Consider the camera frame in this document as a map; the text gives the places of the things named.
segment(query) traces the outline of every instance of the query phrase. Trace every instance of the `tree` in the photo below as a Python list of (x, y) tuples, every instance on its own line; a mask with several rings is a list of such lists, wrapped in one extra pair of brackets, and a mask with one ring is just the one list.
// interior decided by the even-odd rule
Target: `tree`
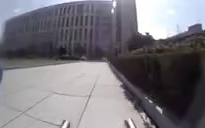
[(149, 34), (146, 33), (146, 35), (142, 35), (140, 33), (137, 33), (133, 35), (128, 41), (128, 50), (133, 51), (138, 48), (142, 48), (143, 46), (148, 46), (152, 45), (154, 42), (153, 37)]
[(95, 48), (95, 57), (102, 58), (103, 56), (104, 56), (104, 51), (99, 46), (97, 46)]
[(85, 55), (86, 50), (80, 44), (77, 44), (74, 48), (74, 53), (77, 56), (83, 56), (83, 55)]
[(64, 47), (59, 48), (59, 56), (63, 56), (66, 54), (66, 49)]

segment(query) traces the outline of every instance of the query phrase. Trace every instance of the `building facade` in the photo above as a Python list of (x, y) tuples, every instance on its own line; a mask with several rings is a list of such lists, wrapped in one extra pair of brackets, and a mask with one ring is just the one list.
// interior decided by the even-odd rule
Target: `building facade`
[(136, 1), (112, 0), (113, 2), (113, 52), (128, 53), (127, 41), (138, 32)]
[(69, 55), (81, 46), (86, 56), (111, 43), (111, 1), (70, 2), (40, 8), (6, 22), (4, 41), (9, 50), (35, 49), (40, 53), (64, 48)]

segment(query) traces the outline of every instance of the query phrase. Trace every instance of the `green hedge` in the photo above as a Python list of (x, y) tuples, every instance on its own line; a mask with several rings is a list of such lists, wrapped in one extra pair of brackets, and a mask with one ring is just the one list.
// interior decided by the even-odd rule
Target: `green hedge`
[(205, 51), (153, 54), (111, 59), (135, 86), (178, 117), (184, 116), (201, 76)]

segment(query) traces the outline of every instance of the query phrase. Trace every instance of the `curb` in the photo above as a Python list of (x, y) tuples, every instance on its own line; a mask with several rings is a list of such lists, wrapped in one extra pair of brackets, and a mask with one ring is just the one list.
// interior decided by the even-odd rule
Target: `curb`
[(157, 109), (155, 104), (148, 100), (146, 95), (138, 88), (136, 88), (131, 82), (129, 82), (124, 75), (122, 75), (110, 62), (107, 62), (113, 71), (113, 73), (119, 78), (121, 82), (124, 83), (125, 88), (132, 94), (140, 107), (144, 110), (147, 116), (152, 120), (152, 122), (158, 128), (182, 128), (181, 126), (176, 126), (171, 120), (161, 114)]
[(32, 66), (14, 66), (14, 67), (8, 67), (8, 68), (2, 68), (2, 70), (15, 70), (15, 69), (28, 69), (28, 68), (37, 68), (37, 67), (46, 67), (46, 66), (53, 66), (53, 65), (62, 65), (62, 64), (70, 64), (70, 63), (77, 63), (76, 62), (68, 62), (68, 63), (54, 63), (54, 64), (37, 64)]

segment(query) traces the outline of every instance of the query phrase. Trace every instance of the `paving tile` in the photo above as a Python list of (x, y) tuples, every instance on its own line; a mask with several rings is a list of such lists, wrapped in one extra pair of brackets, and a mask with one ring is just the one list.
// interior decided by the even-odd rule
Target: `paving tile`
[(86, 101), (87, 98), (83, 97), (53, 95), (26, 114), (58, 125), (61, 124), (63, 120), (69, 120), (72, 127), (75, 128)]
[(14, 111), (0, 104), (0, 127), (20, 114), (21, 112)]
[(59, 128), (59, 127), (22, 115), (18, 117), (16, 120), (6, 125), (4, 128)]

